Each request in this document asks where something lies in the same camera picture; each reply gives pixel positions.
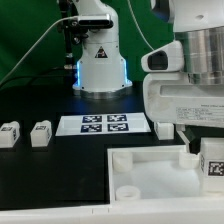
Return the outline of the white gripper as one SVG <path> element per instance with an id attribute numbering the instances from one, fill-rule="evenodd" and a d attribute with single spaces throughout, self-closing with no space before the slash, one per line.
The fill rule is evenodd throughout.
<path id="1" fill-rule="evenodd" d="M 188 153 L 195 137 L 185 125 L 224 128 L 224 85 L 194 85 L 181 73 L 152 73 L 144 78 L 143 100 L 151 121 L 177 124 Z"/>

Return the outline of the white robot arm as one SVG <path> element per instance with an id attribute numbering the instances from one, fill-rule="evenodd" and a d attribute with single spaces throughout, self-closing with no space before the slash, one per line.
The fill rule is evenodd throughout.
<path id="1" fill-rule="evenodd" d="M 72 0 L 83 38 L 75 91 L 114 97 L 132 86 L 119 52 L 118 15 L 101 0 Z M 150 0 L 153 13 L 173 25 L 174 40 L 141 59 L 147 73 L 143 102 L 161 140 L 174 129 L 224 128 L 224 0 Z"/>

